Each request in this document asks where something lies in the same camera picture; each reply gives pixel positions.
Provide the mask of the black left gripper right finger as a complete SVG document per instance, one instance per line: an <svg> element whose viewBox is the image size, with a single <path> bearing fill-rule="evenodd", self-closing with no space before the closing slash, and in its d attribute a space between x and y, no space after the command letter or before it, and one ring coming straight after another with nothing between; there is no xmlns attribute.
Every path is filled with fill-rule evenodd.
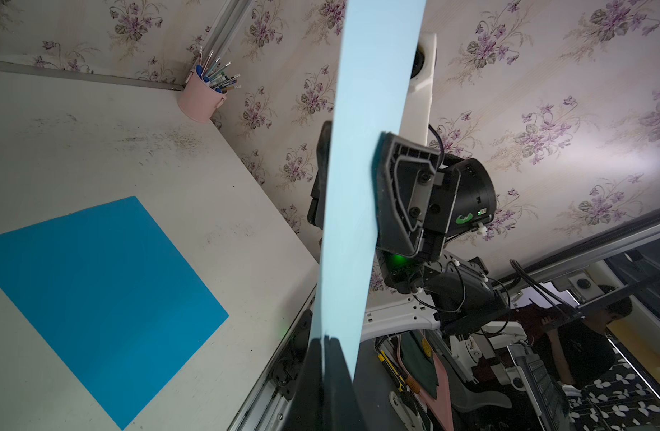
<svg viewBox="0 0 660 431"><path fill-rule="evenodd" d="M323 429L367 430L338 339L324 339Z"/></svg>

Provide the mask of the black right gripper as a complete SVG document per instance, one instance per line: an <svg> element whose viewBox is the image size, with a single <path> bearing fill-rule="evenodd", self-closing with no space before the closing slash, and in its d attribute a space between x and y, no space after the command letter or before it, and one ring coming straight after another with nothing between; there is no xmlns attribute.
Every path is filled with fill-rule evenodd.
<svg viewBox="0 0 660 431"><path fill-rule="evenodd" d="M323 228L332 122L317 142L317 175L310 193L308 222ZM423 261L439 260L446 244L494 219L492 179L477 159L446 156L384 132L374 160L377 249Z"/></svg>

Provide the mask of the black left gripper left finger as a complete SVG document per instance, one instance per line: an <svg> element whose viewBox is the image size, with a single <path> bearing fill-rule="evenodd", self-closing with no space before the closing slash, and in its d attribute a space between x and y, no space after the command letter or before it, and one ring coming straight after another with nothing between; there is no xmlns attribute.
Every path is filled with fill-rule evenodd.
<svg viewBox="0 0 660 431"><path fill-rule="evenodd" d="M324 351L320 339L312 339L298 380L296 393L282 430L322 430L324 416Z"/></svg>

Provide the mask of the light blue paper sheet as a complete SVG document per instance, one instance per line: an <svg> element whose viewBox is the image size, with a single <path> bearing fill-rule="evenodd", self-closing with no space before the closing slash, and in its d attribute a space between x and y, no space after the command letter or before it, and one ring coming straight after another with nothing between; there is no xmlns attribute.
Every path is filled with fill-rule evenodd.
<svg viewBox="0 0 660 431"><path fill-rule="evenodd" d="M311 336L337 339L349 373L378 237L374 156L380 135L399 131L425 5L350 1L345 11Z"/></svg>

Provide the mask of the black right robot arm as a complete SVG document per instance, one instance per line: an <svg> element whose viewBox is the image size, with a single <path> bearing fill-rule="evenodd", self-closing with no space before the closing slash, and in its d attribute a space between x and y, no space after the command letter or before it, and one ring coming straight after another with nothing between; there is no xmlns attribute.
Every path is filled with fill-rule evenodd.
<svg viewBox="0 0 660 431"><path fill-rule="evenodd" d="M510 306L484 263L445 250L493 222L495 190L482 163L384 133L347 166L332 129L326 122L320 132L308 212L324 233L312 337L358 343L371 261L387 287L445 332L464 335L502 318Z"/></svg>

